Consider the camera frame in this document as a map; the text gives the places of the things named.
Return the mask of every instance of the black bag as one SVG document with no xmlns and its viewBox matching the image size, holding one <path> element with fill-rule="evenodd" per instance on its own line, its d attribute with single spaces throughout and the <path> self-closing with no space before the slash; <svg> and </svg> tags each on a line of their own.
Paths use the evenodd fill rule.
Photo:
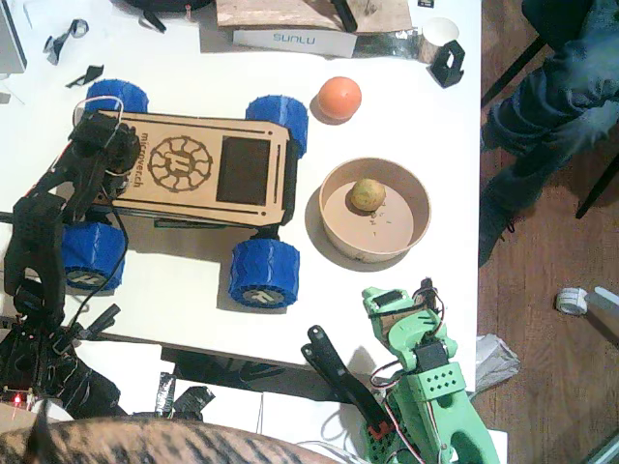
<svg viewBox="0 0 619 464">
<path fill-rule="evenodd" d="M 130 5 L 149 12 L 184 12 L 186 6 L 192 10 L 205 7 L 212 0 L 125 0 Z"/>
</svg>

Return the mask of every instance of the chair leg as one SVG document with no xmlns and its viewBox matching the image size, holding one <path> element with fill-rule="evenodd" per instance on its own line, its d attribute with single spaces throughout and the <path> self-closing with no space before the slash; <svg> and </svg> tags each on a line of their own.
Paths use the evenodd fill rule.
<svg viewBox="0 0 619 464">
<path fill-rule="evenodd" d="M 508 69 L 503 72 L 503 75 L 498 78 L 492 87 L 488 89 L 484 97 L 482 98 L 482 108 L 484 108 L 490 101 L 499 95 L 501 91 L 509 84 L 516 74 L 518 74 L 522 68 L 524 68 L 529 61 L 533 59 L 535 55 L 542 49 L 545 45 L 544 39 L 538 37 L 533 43 L 531 43 L 526 50 L 522 52 L 520 56 L 512 63 Z"/>
<path fill-rule="evenodd" d="M 610 181 L 615 177 L 615 175 L 619 172 L 619 154 L 615 157 L 615 159 L 608 165 L 602 177 L 596 182 L 596 184 L 591 188 L 589 195 L 584 200 L 578 211 L 576 212 L 576 219 L 581 219 L 584 215 L 586 215 L 589 208 L 595 203 L 598 197 L 602 194 L 604 189 L 608 187 Z"/>
</svg>

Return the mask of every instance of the paper bowl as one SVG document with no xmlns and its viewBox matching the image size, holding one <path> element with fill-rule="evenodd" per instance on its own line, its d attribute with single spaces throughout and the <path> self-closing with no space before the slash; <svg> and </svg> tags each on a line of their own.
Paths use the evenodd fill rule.
<svg viewBox="0 0 619 464">
<path fill-rule="evenodd" d="M 383 206 L 374 213 L 357 210 L 350 191 L 361 179 L 385 186 Z M 422 183 L 410 171 L 386 159 L 360 158 L 336 167 L 322 183 L 318 197 L 327 237 L 349 258 L 378 263 L 395 258 L 426 233 L 430 205 Z"/>
</svg>

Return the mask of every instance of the paper cup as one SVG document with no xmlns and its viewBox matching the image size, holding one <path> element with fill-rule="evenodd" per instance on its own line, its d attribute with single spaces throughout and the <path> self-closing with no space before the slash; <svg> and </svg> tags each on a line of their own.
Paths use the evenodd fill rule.
<svg viewBox="0 0 619 464">
<path fill-rule="evenodd" d="M 431 65 L 441 46 L 457 40 L 459 31 L 456 24 L 446 17 L 434 17 L 422 28 L 419 46 L 419 61 Z"/>
</svg>

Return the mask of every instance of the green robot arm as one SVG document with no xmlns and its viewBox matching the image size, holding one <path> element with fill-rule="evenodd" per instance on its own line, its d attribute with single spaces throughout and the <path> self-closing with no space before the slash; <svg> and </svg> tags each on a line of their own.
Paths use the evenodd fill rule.
<svg viewBox="0 0 619 464">
<path fill-rule="evenodd" d="M 466 395 L 459 364 L 449 362 L 457 344 L 447 337 L 431 280 L 424 280 L 412 298 L 404 290 L 373 287 L 363 297 L 374 335 L 403 367 L 398 383 L 387 394 L 386 408 L 423 460 L 447 464 L 456 451 L 460 463 L 497 464 L 494 444 Z M 388 446 L 377 447 L 372 440 L 368 444 L 372 462 L 383 462 L 403 448 L 399 437 L 389 438 Z M 392 462 L 415 462 L 411 459 L 410 454 L 398 453 Z"/>
</svg>

